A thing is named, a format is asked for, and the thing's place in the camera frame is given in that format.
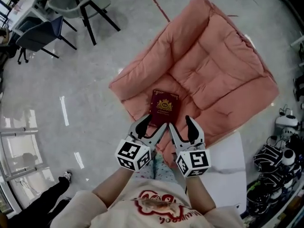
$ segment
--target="floor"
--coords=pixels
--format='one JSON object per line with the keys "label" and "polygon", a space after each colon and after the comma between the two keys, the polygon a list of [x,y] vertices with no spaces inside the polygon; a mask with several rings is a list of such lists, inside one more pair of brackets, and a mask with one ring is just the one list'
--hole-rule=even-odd
{"label": "floor", "polygon": [[[90,20],[97,41],[93,46],[82,20],[73,19],[69,22],[78,32],[64,26],[63,36],[76,45],[77,51],[57,40],[46,49],[59,59],[40,51],[28,54],[27,64],[18,65],[17,57],[7,62],[1,127],[38,128],[27,139],[7,141],[9,149],[15,156],[29,152],[28,161],[46,167],[12,181],[24,206],[67,169],[73,172],[67,196],[94,188],[117,169],[114,151],[131,121],[108,84],[167,24],[167,19],[153,0],[111,1],[108,16],[120,26],[120,32],[95,16]],[[156,1],[171,20],[190,0]],[[280,0],[211,1],[226,14],[234,15],[231,18],[251,38],[280,90],[271,106],[240,128],[247,182],[251,182],[257,176],[252,157],[272,134],[279,109],[288,104],[302,118],[292,82],[300,73],[299,58],[289,47],[300,36],[300,28]],[[18,142],[28,144],[28,148],[19,148]]]}

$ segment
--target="white sweatshirt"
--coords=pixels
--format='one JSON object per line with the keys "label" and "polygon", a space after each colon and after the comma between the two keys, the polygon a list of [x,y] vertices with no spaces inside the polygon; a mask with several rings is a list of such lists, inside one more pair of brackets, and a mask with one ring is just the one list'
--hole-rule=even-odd
{"label": "white sweatshirt", "polygon": [[189,205],[183,188],[171,182],[130,180],[107,209],[90,191],[79,191],[53,220],[51,228],[241,228],[235,207],[213,209],[204,216]]}

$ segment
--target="passport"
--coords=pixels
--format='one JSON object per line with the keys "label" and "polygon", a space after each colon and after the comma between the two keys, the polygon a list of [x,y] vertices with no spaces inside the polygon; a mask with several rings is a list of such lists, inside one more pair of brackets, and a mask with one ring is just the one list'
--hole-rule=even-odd
{"label": "passport", "polygon": [[180,111],[179,96],[161,90],[153,90],[149,114],[150,126],[160,127],[164,123],[175,124]]}

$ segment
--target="pink quilted pad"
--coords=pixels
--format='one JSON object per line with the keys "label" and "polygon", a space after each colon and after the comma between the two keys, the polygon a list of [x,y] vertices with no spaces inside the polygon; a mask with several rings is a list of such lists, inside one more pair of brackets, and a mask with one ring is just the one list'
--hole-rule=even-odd
{"label": "pink quilted pad", "polygon": [[[262,58],[232,21],[208,0],[191,0],[109,85],[133,120],[148,113],[152,91],[180,96],[176,123],[187,139],[185,115],[205,132],[207,147],[265,109],[278,95]],[[173,166],[166,133],[157,149]]]}

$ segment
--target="gold emblem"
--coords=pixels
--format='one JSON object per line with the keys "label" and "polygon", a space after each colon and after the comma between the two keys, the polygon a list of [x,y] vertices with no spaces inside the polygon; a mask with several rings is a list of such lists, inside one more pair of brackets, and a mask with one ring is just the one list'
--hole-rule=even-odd
{"label": "gold emblem", "polygon": [[156,108],[164,110],[164,111],[172,111],[172,103],[169,103],[167,99],[164,99],[163,101],[159,101],[157,103]]}

